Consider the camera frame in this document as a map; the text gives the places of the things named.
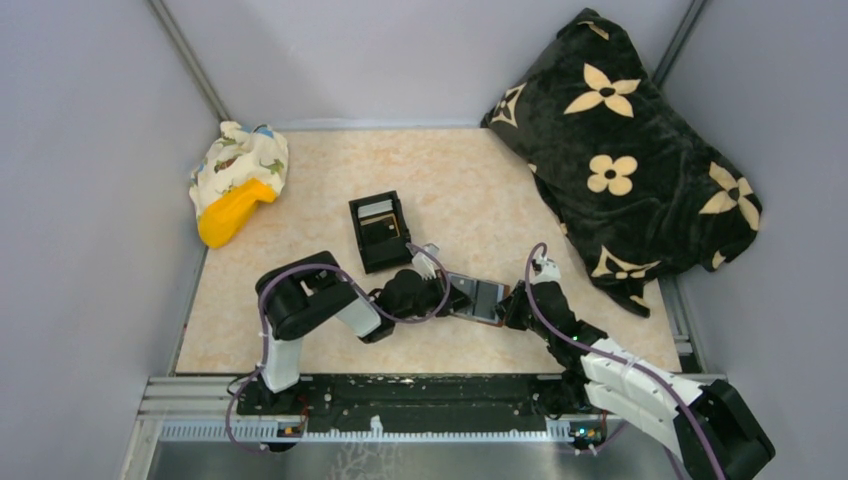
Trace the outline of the brown leather card holder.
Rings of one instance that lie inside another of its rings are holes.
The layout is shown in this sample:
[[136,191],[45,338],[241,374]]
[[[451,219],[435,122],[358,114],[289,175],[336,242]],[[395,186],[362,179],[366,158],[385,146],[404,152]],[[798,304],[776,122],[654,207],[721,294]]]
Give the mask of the brown leather card holder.
[[449,273],[451,314],[465,320],[501,327],[498,304],[511,293],[507,284]]

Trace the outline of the black credit card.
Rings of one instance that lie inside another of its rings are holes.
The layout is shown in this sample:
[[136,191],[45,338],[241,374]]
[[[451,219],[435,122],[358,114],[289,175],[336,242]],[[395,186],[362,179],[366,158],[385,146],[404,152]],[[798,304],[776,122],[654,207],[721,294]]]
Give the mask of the black credit card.
[[496,305],[504,297],[504,286],[499,283],[478,281],[473,315],[489,323],[497,323]]

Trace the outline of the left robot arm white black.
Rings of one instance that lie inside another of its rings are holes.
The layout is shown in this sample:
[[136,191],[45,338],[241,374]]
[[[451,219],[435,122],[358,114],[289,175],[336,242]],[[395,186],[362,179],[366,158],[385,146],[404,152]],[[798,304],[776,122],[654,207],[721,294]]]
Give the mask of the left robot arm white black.
[[364,291],[327,250],[278,267],[257,281],[263,353],[257,365],[267,390],[281,393],[300,380],[304,337],[336,318],[370,344],[397,323],[421,323],[474,304],[453,285],[435,255],[420,249],[414,269],[398,270],[383,287]]

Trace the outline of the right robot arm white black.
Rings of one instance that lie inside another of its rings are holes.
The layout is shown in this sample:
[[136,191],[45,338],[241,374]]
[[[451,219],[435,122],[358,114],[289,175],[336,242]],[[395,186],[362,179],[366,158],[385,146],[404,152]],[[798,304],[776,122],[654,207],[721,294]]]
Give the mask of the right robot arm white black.
[[533,331],[564,367],[553,403],[613,413],[659,442],[693,479],[753,479],[776,450],[739,392],[638,358],[576,318],[555,282],[518,282],[495,308],[506,327]]

